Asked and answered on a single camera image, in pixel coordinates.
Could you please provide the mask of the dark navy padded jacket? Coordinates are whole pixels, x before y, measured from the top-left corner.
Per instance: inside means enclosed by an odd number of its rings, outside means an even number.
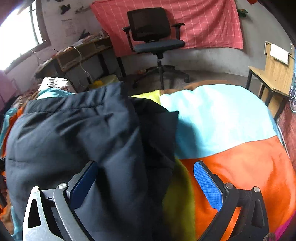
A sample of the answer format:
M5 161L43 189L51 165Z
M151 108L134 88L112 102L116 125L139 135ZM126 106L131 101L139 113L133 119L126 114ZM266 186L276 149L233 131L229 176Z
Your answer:
M128 96L121 82L28 102L6 144L6 183L18 218L34 186L55 188L95 161L96 181L76 209L92 238L171 240L163 199L178 114Z

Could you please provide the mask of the multicolour striped blanket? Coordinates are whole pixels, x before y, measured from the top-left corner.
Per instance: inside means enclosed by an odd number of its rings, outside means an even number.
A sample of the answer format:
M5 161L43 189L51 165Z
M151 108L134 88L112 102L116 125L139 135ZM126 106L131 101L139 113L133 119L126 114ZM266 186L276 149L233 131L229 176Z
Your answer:
M74 95L63 90L41 93L35 100ZM269 227L265 240L295 240L295 169L269 109L258 97L230 84L130 97L150 99L179 113L175 165L163 199L171 240L199 240L217 213L194 177L197 161L223 183L243 190L260 188ZM240 210L235 209L221 240L229 240Z

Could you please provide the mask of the blue patterned curtain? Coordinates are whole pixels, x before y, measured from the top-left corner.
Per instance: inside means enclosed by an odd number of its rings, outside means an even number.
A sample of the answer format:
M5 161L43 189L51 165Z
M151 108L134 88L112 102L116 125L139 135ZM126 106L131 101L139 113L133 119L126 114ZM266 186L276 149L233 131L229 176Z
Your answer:
M280 130L280 141L284 146L292 165L295 168L295 141L296 141L296 113L295 113L295 50L292 83L289 90L290 99L281 113L277 126Z

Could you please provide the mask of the floral pillow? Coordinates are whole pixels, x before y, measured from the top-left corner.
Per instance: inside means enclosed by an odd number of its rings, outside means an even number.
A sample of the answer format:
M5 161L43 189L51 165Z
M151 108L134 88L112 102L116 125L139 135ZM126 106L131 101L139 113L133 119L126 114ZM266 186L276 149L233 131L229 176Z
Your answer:
M13 106L15 108L21 108L24 106L28 101L36 99L39 95L41 95L42 91L47 91L49 89L60 89L63 91L67 91L73 94L76 94L72 84L65 78L51 78L45 77L43 80L36 80L32 87L26 91L25 93L21 94L16 101L14 102Z

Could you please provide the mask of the pink hanging cloth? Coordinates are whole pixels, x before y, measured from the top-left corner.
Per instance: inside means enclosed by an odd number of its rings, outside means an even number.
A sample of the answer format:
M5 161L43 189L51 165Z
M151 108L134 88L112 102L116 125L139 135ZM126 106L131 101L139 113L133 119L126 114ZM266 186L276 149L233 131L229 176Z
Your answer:
M8 101L15 95L17 89L8 79L3 70L0 71L0 110L2 110Z

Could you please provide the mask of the green plastic stool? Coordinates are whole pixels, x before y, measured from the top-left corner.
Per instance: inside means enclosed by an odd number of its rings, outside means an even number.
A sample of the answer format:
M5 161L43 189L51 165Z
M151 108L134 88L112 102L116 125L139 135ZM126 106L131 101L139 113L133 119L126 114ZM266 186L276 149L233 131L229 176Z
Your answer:
M89 89L100 88L114 82L119 82L118 77L116 75L108 75L106 77L95 80L92 84L88 85Z

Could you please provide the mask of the wooden chair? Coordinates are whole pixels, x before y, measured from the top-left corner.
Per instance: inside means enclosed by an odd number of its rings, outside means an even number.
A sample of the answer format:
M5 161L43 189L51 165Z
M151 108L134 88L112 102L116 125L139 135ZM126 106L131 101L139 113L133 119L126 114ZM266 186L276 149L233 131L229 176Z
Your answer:
M263 70L249 66L246 89L250 88L251 79L255 76L261 83L258 97L266 104L276 121L290 98L295 54L268 41L264 43L264 54L266 61Z

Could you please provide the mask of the wooden desk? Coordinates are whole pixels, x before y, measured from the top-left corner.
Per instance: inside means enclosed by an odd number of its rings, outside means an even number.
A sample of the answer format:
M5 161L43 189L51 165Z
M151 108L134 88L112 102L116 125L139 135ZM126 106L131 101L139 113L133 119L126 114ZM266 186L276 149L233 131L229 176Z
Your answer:
M79 43L60 50L39 65L34 77L65 78L76 92L81 92L102 77L115 74L121 78L125 74L123 63L115 56L109 36L81 40Z

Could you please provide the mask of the black office chair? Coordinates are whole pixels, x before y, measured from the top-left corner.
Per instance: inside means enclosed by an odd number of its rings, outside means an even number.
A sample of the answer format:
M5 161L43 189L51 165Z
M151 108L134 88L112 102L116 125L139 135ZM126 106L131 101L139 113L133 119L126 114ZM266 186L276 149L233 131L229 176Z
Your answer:
M175 73L184 77L188 83L190 77L187 73L176 70L173 65L163 65L162 59L167 51L185 47L181 40L180 28L184 23L170 24L164 8L144 8L127 12L129 26L122 28L126 33L132 52L137 54L151 53L157 56L157 66L149 68L146 73L137 78L132 87L137 88L140 80L154 73L159 74L161 89L164 90L164 73Z

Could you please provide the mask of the red checked wall cloth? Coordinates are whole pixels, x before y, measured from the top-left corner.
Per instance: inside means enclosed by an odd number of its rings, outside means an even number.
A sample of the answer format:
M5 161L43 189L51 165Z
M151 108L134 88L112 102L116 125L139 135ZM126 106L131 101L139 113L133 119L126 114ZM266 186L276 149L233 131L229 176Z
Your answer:
M243 49L240 20L234 1L94 1L90 5L112 42L116 56L132 54L123 27L127 12L143 8L164 8L170 24L183 23L181 40L185 48Z

